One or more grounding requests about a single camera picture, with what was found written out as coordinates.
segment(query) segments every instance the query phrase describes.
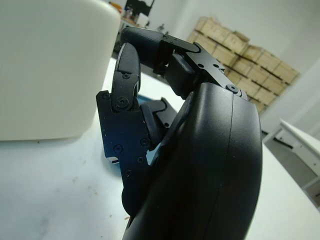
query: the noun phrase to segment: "screw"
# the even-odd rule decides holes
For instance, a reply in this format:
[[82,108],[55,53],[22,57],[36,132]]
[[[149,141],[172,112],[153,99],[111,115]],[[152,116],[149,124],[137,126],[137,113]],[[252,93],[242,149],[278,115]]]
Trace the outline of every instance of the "screw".
[[142,156],[139,156],[137,161],[138,163],[142,164],[144,162],[144,158]]
[[114,148],[113,148],[113,151],[116,153],[116,154],[119,154],[121,153],[123,150],[122,146],[120,144],[118,145],[115,145]]
[[110,94],[109,93],[104,93],[103,95],[102,95],[102,98],[103,99],[109,99],[110,98]]
[[129,100],[125,96],[120,96],[116,99],[116,106],[120,109],[124,109],[129,105]]
[[234,94],[237,94],[239,92],[239,89],[235,85],[232,85],[232,84],[228,84],[225,88],[227,90],[233,92]]
[[122,75],[122,78],[123,79],[128,79],[128,78],[130,78],[130,74],[125,73],[125,74]]
[[142,146],[144,146],[144,147],[146,147],[146,146],[148,146],[148,144],[149,144],[149,140],[147,139],[147,138],[141,138],[141,140],[140,140],[140,144],[142,145]]
[[131,172],[130,169],[128,169],[127,171],[125,171],[125,176],[126,176],[127,178],[129,178],[129,177],[131,176],[131,174],[132,174],[132,172]]

